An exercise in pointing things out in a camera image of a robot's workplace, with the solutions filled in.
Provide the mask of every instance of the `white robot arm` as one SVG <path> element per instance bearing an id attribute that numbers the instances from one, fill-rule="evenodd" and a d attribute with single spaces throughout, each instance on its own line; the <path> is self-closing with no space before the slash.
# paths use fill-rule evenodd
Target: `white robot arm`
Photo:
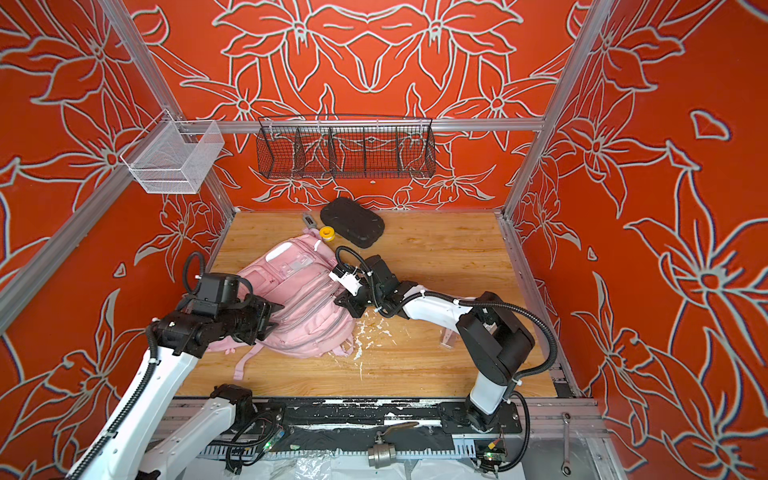
<path id="1" fill-rule="evenodd" d="M 362 270 L 342 262 L 339 254 L 343 251 L 355 255 Z M 338 265 L 330 276 L 347 290 L 336 303 L 347 308 L 355 318 L 360 318 L 366 307 L 373 305 L 384 317 L 422 319 L 461 335 L 479 370 L 465 402 L 465 416 L 480 432 L 495 425 L 500 403 L 508 398 L 521 377 L 544 372 L 554 363 L 557 343 L 547 326 L 527 310 L 502 302 L 494 293 L 458 299 L 428 291 L 415 282 L 399 282 L 378 256 L 364 260 L 354 250 L 340 247 L 336 258 Z M 217 442 L 242 445 L 234 441 L 261 414 L 253 407 L 250 390 L 222 385 L 196 415 L 147 452 L 152 434 L 174 394 L 210 342 L 232 336 L 253 345 L 274 328 L 275 324 L 269 321 L 270 314 L 283 306 L 252 293 L 240 300 L 237 289 L 241 283 L 250 287 L 247 280 L 238 276 L 205 273 L 201 274 L 195 290 L 185 284 L 189 295 L 179 307 L 163 319 L 155 319 L 147 328 L 149 350 L 133 382 L 67 478 L 172 480 L 206 445 Z M 532 369 L 518 371 L 535 341 L 516 313 L 539 326 L 550 344 L 547 360 Z M 231 442 L 214 440 L 230 430 L 240 432 Z M 263 454 L 282 434 L 283 430 L 273 422 L 269 432 L 254 442 L 254 446 L 262 449 Z M 518 458 L 504 468 L 514 466 L 524 453 L 522 449 Z M 227 468 L 238 472 L 241 466 L 233 467 L 227 461 Z"/>

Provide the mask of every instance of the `floral pattern wallpaper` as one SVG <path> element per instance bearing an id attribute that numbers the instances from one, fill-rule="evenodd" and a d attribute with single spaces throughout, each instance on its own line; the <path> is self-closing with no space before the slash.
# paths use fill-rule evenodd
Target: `floral pattern wallpaper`
<path id="1" fill-rule="evenodd" d="M 126 0 L 187 118 L 334 114 L 542 116 L 588 0 Z M 496 208 L 532 132 L 436 136 L 431 179 L 267 180 L 256 139 L 230 135 L 216 165 L 244 210 L 338 196 L 382 209 Z"/>
<path id="2" fill-rule="evenodd" d="M 630 478 L 768 475 L 767 42 L 764 2 L 618 0 L 515 209 Z"/>
<path id="3" fill-rule="evenodd" d="M 1 289 L 160 108 L 96 0 L 3 2 L 0 85 Z"/>
<path id="4" fill-rule="evenodd" d="M 160 113 L 95 0 L 0 5 L 0 289 Z M 199 195 L 131 184 L 0 336 L 0 478 L 58 478 L 132 380 L 141 330 L 226 222 Z"/>
<path id="5" fill-rule="evenodd" d="M 69 470 L 136 374 L 144 327 L 178 303 L 184 260 L 209 257 L 225 222 L 206 187 L 130 185 L 2 335 L 0 478 Z"/>

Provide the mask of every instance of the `black cable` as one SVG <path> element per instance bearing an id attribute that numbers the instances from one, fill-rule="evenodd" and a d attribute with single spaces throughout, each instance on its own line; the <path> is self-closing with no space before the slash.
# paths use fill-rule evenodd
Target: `black cable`
<path id="1" fill-rule="evenodd" d="M 400 302 L 400 304 L 398 304 L 392 310 L 392 312 L 385 312 L 382 310 L 379 313 L 384 318 L 392 318 L 397 314 L 397 312 L 402 310 L 402 308 L 408 302 L 415 300 L 417 298 L 421 298 L 422 296 L 434 296 L 436 298 L 439 298 L 439 299 L 445 300 L 446 302 L 451 302 L 451 303 L 454 303 L 454 300 L 458 300 L 458 304 L 460 306 L 484 306 L 488 308 L 492 308 L 492 307 L 506 308 L 507 310 L 511 310 L 515 313 L 519 313 L 520 315 L 523 315 L 529 320 L 531 320 L 541 330 L 541 332 L 544 333 L 544 337 L 547 339 L 547 344 L 549 345 L 549 355 L 541 365 L 537 365 L 530 369 L 525 369 L 517 372 L 513 377 L 514 380 L 519 380 L 526 376 L 537 375 L 539 373 L 546 372 L 547 370 L 550 369 L 550 367 L 554 365 L 554 362 L 558 359 L 558 341 L 555 339 L 554 334 L 549 329 L 549 327 L 547 327 L 547 324 L 541 321 L 541 319 L 538 318 L 536 315 L 534 315 L 532 312 L 524 309 L 521 306 L 513 305 L 512 303 L 483 302 L 478 300 L 456 299 L 444 293 L 425 291 L 423 294 L 419 292 L 419 293 L 413 293 L 412 295 L 408 295 L 406 298 L 402 300 L 402 302 Z"/>
<path id="2" fill-rule="evenodd" d="M 350 270 L 348 268 L 345 268 L 345 266 L 348 266 L 346 263 L 341 261 L 341 253 L 347 252 L 351 253 L 359 262 L 360 262 L 360 269 L 362 270 L 366 282 L 368 283 L 368 289 L 370 291 L 370 298 L 371 303 L 373 303 L 373 306 L 376 309 L 381 308 L 381 303 L 379 303 L 379 297 L 376 295 L 376 285 L 373 282 L 373 270 L 371 270 L 371 267 L 368 266 L 368 263 L 366 263 L 365 259 L 363 259 L 359 253 L 357 253 L 355 250 L 347 247 L 346 245 L 340 245 L 336 248 L 336 263 L 342 266 L 342 268 L 350 273 L 353 272 L 353 270 Z"/>
<path id="3" fill-rule="evenodd" d="M 248 293 L 253 295 L 253 285 L 250 284 L 248 279 L 244 278 L 244 277 L 242 277 L 240 275 L 235 275 L 235 276 L 237 277 L 237 281 L 242 283 L 243 286 L 245 286 L 248 289 Z M 248 297 L 244 296 L 242 302 L 232 303 L 231 305 L 222 305 L 221 308 L 223 308 L 225 310 L 235 310 L 235 309 L 243 308 L 249 302 L 250 302 L 250 300 L 248 300 Z"/>
<path id="4" fill-rule="evenodd" d="M 184 310 L 187 307 L 187 305 L 190 304 L 190 302 L 192 301 L 193 298 L 194 297 L 191 294 L 189 294 L 189 293 L 186 293 L 186 294 L 182 295 L 181 296 L 181 300 L 176 305 L 176 311 L 180 312 L 180 311 Z"/>
<path id="5" fill-rule="evenodd" d="M 244 463 L 243 463 L 243 467 L 250 467 L 250 466 L 251 466 L 251 465 L 253 465 L 254 463 L 256 463 L 256 462 L 258 462 L 259 460 L 261 460 L 261 459 L 262 459 L 262 458 L 263 458 L 265 455 L 266 455 L 266 452 L 261 452 L 259 455 L 256 455 L 256 458 L 254 458 L 254 459 L 253 459 L 253 460 L 251 460 L 250 462 L 244 462 Z"/>
<path id="6" fill-rule="evenodd" d="M 82 475 L 85 469 L 88 468 L 91 462 L 93 462 L 94 458 L 96 458 L 96 456 L 101 453 L 104 445 L 106 445 L 106 443 L 109 442 L 110 439 L 114 438 L 114 436 L 118 433 L 120 424 L 125 420 L 125 417 L 128 416 L 128 413 L 131 412 L 131 410 L 136 405 L 136 402 L 139 400 L 139 397 L 141 397 L 141 394 L 144 393 L 144 390 L 147 388 L 147 384 L 154 374 L 154 369 L 157 367 L 157 337 L 154 335 L 152 325 L 147 325 L 147 328 L 144 330 L 144 335 L 147 336 L 147 344 L 149 346 L 150 357 L 150 362 L 147 364 L 147 371 L 144 372 L 144 376 L 141 377 L 141 381 L 139 382 L 131 397 L 125 403 L 125 406 L 120 410 L 118 415 L 114 417 L 114 420 L 112 420 L 112 423 L 110 423 L 107 427 L 106 433 L 102 435 L 102 437 L 100 437 L 99 440 L 97 440 L 96 443 L 92 445 L 92 447 L 89 448 L 89 450 L 85 453 L 85 456 L 81 459 L 80 463 L 78 463 L 78 466 L 72 470 L 71 473 L 67 474 L 66 478 L 71 480 L 80 478 L 80 475 Z"/>
<path id="7" fill-rule="evenodd" d="M 270 430 L 266 433 L 263 433 L 259 436 L 259 438 L 255 440 L 249 440 L 247 442 L 238 442 L 237 440 L 251 427 L 256 425 L 256 422 L 259 420 L 266 420 L 270 423 Z M 245 461 L 243 460 L 243 453 L 245 449 L 249 447 L 255 447 L 258 446 L 260 443 L 268 441 L 272 435 L 274 435 L 275 430 L 277 429 L 277 425 L 274 421 L 272 421 L 271 418 L 269 418 L 269 415 L 267 413 L 260 413 L 259 415 L 256 415 L 253 417 L 253 419 L 248 422 L 247 424 L 243 425 L 243 427 L 240 428 L 240 430 L 235 433 L 235 436 L 232 437 L 232 440 L 214 440 L 209 445 L 217 445 L 217 446 L 227 446 L 229 447 L 227 449 L 227 454 L 225 456 L 224 461 L 227 463 L 227 468 L 234 472 L 235 474 L 239 474 L 240 471 L 243 469 L 245 465 Z M 232 454 L 235 450 L 240 451 L 240 458 L 237 460 L 232 459 Z"/>
<path id="8" fill-rule="evenodd" d="M 181 282 L 184 284 L 184 289 L 189 293 L 190 295 L 197 295 L 197 292 L 200 291 L 200 281 L 197 281 L 197 285 L 195 285 L 194 290 L 192 290 L 192 287 L 189 284 L 189 280 L 187 279 L 187 274 L 189 273 L 190 269 L 190 263 L 192 263 L 192 259 L 197 257 L 197 259 L 200 261 L 200 276 L 203 276 L 205 274 L 205 257 L 203 256 L 203 253 L 200 251 L 194 251 L 190 253 L 190 256 L 187 257 L 187 261 L 184 262 L 184 270 L 181 274 Z"/>
<path id="9" fill-rule="evenodd" d="M 499 472 L 506 472 L 508 470 L 512 470 L 514 467 L 517 466 L 518 463 L 522 462 L 523 456 L 525 455 L 525 451 L 528 450 L 528 443 L 531 441 L 531 413 L 528 411 L 528 404 L 525 402 L 525 397 L 517 390 L 512 392 L 512 395 L 518 397 L 520 399 L 520 403 L 523 405 L 523 416 L 525 418 L 525 434 L 523 435 L 523 445 L 522 447 L 520 447 L 520 452 L 518 452 L 518 456 L 516 456 L 515 459 L 509 462 L 507 465 L 498 467 Z M 484 464 L 482 460 L 480 460 L 480 465 L 478 465 L 478 467 L 483 472 L 496 472 L 495 466 Z"/>

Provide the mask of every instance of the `wood grain surface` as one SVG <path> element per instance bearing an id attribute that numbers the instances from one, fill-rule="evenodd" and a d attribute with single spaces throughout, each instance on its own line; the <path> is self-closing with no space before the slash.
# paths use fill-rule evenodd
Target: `wood grain surface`
<path id="1" fill-rule="evenodd" d="M 312 214 L 319 222 L 319 212 Z M 399 280 L 414 280 L 431 290 L 456 296 L 489 290 L 524 306 L 493 213 L 379 214 L 385 233 L 369 249 L 357 249 L 339 237 L 330 246 L 350 245 L 364 257 L 379 254 Z M 302 229 L 299 212 L 237 214 L 213 270 L 235 273 Z M 466 396 L 478 371 L 461 339 L 446 349 L 440 337 L 437 325 L 383 319 L 368 308 L 355 328 L 351 356 L 294 359 L 264 349 L 235 383 L 257 396 Z M 178 395 L 207 396 L 214 386 L 232 383 L 234 366 L 249 349 L 206 353 Z M 523 368 L 542 361 L 537 344 Z M 518 390 L 527 396 L 556 396 L 546 372 L 526 378 Z"/>

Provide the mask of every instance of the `yellow tape roll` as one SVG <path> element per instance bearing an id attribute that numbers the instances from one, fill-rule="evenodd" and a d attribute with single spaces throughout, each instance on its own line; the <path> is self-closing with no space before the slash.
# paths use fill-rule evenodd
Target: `yellow tape roll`
<path id="1" fill-rule="evenodd" d="M 330 242 L 336 238 L 336 232 L 333 231 L 333 227 L 323 227 L 320 229 L 320 238 L 326 242 Z"/>

